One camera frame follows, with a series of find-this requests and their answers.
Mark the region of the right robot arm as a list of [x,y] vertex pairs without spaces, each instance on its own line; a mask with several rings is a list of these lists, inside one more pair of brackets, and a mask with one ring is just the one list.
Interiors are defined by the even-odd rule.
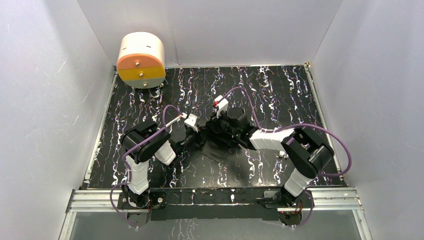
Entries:
[[249,150],[282,151],[288,155],[294,170],[273,196],[264,196],[264,204],[295,207],[301,193],[333,159],[335,152],[311,127],[296,126],[285,130],[265,130],[251,124],[243,108],[213,113],[205,123],[210,137],[227,145],[240,145]]

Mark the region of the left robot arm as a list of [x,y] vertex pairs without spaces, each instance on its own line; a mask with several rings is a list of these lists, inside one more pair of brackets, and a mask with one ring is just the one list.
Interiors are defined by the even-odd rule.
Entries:
[[158,129],[158,124],[153,120],[139,123],[124,132],[120,144],[124,147],[128,180],[121,189],[131,206],[145,208],[150,201],[148,167],[152,157],[174,168],[191,146],[203,142],[204,127],[188,124],[184,127],[185,138],[178,142],[171,139],[168,131]]

